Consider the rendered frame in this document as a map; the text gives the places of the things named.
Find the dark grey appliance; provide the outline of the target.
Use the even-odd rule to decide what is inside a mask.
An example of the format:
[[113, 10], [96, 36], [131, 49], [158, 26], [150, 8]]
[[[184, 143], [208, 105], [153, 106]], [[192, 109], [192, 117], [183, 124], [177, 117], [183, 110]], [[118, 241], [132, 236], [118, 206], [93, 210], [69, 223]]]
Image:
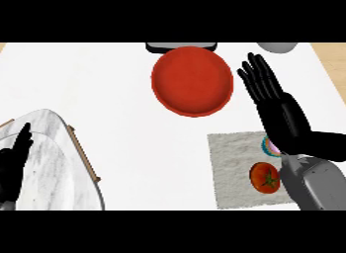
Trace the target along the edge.
[[184, 46], [195, 46], [214, 51], [217, 48], [215, 42], [147, 42], [146, 43], [146, 50], [150, 53], [166, 53], [169, 50], [184, 47]]

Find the cupcake with teal wrapper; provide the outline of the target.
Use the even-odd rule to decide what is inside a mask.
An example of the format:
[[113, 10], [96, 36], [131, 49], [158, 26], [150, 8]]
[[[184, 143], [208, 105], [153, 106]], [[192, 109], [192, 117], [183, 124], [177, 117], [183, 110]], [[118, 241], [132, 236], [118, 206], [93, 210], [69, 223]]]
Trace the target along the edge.
[[273, 145], [267, 136], [264, 136], [264, 138], [263, 138], [261, 148], [263, 148], [264, 153], [268, 156], [273, 156], [273, 157], [280, 156], [282, 153], [280, 153], [279, 149], [276, 148], [276, 146]]

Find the grey placemat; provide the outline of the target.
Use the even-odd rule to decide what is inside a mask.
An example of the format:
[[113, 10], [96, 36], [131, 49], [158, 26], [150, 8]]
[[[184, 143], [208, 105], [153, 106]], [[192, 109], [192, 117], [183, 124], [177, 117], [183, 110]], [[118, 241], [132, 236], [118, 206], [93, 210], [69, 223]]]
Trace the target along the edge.
[[280, 169], [282, 160], [263, 151], [263, 131], [212, 133], [208, 138], [217, 207], [223, 210], [291, 204], [285, 187], [260, 193], [249, 179], [251, 167], [258, 162]]

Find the white marble plate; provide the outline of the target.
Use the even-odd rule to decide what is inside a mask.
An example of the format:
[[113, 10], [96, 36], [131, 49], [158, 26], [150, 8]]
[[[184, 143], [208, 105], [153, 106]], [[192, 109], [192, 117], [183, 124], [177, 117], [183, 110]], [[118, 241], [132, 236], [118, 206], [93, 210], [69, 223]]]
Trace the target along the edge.
[[36, 110], [0, 128], [0, 150], [11, 148], [17, 133], [30, 124], [33, 144], [23, 169], [17, 211], [103, 211], [97, 183], [91, 181], [63, 119], [48, 109]]

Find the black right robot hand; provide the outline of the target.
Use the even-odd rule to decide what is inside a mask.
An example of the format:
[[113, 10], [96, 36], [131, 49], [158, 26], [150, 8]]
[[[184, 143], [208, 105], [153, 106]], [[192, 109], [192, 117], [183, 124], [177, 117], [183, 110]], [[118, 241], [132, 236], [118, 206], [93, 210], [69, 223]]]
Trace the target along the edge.
[[264, 58], [248, 53], [237, 69], [273, 145], [288, 155], [304, 154], [335, 162], [346, 161], [346, 134], [313, 131], [301, 107], [282, 89]]

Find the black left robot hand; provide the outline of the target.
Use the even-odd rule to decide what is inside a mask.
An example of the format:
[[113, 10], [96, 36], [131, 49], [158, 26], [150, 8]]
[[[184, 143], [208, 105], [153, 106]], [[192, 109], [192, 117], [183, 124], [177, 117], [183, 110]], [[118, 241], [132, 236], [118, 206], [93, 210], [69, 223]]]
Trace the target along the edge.
[[0, 150], [0, 206], [13, 206], [19, 199], [32, 144], [30, 124], [25, 123], [13, 147]]

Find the grey rounded object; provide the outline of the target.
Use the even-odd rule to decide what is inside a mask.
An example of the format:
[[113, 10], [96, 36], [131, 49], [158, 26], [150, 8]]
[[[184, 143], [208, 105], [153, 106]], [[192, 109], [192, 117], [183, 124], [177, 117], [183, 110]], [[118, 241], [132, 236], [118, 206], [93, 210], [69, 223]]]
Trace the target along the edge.
[[260, 42], [258, 46], [267, 52], [288, 53], [295, 47], [295, 42]]

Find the red bowl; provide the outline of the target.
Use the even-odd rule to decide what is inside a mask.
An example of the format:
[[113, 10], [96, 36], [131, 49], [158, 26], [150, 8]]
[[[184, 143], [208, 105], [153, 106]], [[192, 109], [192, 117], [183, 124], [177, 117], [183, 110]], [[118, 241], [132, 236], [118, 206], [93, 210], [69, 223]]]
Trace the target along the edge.
[[205, 117], [226, 106], [233, 94], [233, 74], [208, 49], [184, 46], [168, 51], [152, 70], [152, 89], [168, 110], [184, 117]]

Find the red tomato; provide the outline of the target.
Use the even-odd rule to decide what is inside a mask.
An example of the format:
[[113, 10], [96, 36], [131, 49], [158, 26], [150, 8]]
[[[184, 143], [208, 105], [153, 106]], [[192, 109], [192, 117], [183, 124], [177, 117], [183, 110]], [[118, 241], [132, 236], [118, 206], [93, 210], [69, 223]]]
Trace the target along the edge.
[[249, 170], [251, 185], [263, 194], [273, 194], [280, 188], [280, 176], [276, 167], [266, 162], [258, 162]]

